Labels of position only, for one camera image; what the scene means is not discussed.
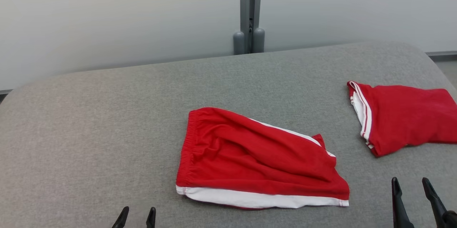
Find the white trim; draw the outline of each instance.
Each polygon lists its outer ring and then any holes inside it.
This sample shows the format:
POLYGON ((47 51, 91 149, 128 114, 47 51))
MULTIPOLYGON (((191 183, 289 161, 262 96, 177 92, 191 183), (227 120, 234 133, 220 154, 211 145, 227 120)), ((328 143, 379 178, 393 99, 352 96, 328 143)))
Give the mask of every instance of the white trim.
POLYGON ((350 81, 349 84, 355 90, 351 97, 351 104, 354 106, 357 117, 362 125, 360 136, 364 137, 368 142, 372 127, 372 111, 359 85, 353 81, 350 81))
POLYGON ((255 192, 240 192, 230 189, 212 189, 205 187, 180 187, 176 186, 180 195, 201 201, 222 205, 246 208, 299 208, 303 206, 340 206, 348 207, 349 200, 332 197, 297 196, 281 194, 262 194, 255 192))
MULTIPOLYGON (((288 133, 291 133, 291 134, 293 134, 293 135, 297 135, 297 136, 299 136, 299 137, 305 138, 305 139, 307 139, 307 140, 309 140, 309 141, 311 141, 311 142, 314 142, 315 144, 319 145, 320 147, 322 147, 322 145, 320 145, 320 143, 319 143, 317 140, 315 140, 313 137, 311 137, 311 136, 304 135, 304 134, 301 134, 301 133, 298 133, 298 132, 294 132, 294 131, 291 131, 291 130, 287 130, 287 129, 284 129, 284 128, 281 128, 281 127, 272 126, 272 125, 269 125, 269 124, 266 124, 266 123, 257 121, 257 120, 252 119, 252 118, 250 118, 250 119, 251 119, 252 121, 256 121, 256 122, 258 122, 258 123, 261 123, 261 124, 263 124, 264 126, 273 127, 273 128, 282 130, 282 131, 284 131, 284 132, 288 132, 288 133)), ((331 156, 331 157, 336 158, 335 155, 333 155, 332 153, 330 153, 330 152, 328 152, 328 151, 327 151, 327 154, 328 154, 329 156, 331 156)))

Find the padded table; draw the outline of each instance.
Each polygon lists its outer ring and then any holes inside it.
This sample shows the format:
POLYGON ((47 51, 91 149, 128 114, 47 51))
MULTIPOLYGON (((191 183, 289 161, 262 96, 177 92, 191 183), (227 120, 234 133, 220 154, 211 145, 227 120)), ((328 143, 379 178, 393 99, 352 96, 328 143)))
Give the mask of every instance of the padded table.
POLYGON ((457 145, 426 143, 375 158, 346 82, 457 91, 420 50, 366 42, 54 76, 0 105, 2 227, 392 227, 391 178, 416 227, 435 225, 421 179, 457 210, 457 145), (351 189, 349 207, 248 211, 176 193, 190 110, 213 106, 322 134, 351 189))

